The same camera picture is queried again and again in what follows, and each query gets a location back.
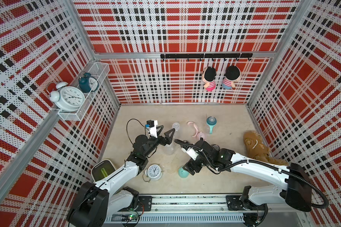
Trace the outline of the mint green bottle handle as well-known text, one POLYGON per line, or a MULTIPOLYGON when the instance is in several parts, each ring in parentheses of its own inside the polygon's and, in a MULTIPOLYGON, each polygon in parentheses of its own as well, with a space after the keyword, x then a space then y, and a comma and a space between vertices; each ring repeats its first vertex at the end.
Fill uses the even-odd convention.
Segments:
POLYGON ((208 133, 209 134, 213 134, 215 124, 206 124, 206 125, 207 125, 207 128, 208 128, 208 133))

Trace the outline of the mint green bottle cap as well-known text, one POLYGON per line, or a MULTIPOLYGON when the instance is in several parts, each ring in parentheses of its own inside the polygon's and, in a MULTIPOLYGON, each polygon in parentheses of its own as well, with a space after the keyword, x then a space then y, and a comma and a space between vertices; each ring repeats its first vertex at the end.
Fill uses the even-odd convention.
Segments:
POLYGON ((183 167, 180 167, 178 170, 178 175, 180 178, 187 178, 189 176, 189 172, 183 169, 183 167))

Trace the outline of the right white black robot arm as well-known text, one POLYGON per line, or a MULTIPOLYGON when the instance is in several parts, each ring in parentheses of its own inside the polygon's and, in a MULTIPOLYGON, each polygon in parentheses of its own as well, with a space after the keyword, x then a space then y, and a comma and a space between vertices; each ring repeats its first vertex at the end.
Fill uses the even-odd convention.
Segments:
POLYGON ((191 175, 206 167, 215 175, 234 172, 270 183, 270 186, 259 188, 246 186, 240 199, 246 205, 285 203, 304 212, 310 212, 312 208, 326 209, 329 206, 327 196, 311 182, 308 174, 298 164, 269 164, 230 149, 216 149, 204 140, 199 140, 196 144, 181 140, 175 142, 190 156, 183 169, 191 175))

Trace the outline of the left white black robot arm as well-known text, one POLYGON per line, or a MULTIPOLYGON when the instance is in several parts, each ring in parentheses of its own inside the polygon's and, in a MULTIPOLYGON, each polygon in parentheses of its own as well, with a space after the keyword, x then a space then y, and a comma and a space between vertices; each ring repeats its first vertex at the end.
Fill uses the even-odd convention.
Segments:
POLYGON ((79 189, 67 214, 69 227, 101 227, 107 217, 124 208, 135 209, 139 192, 125 184, 138 176, 147 166, 149 155, 159 145, 170 145, 175 129, 161 135, 163 126, 147 128, 149 135, 139 135, 133 151, 124 164, 109 176, 94 183, 85 182, 79 189))

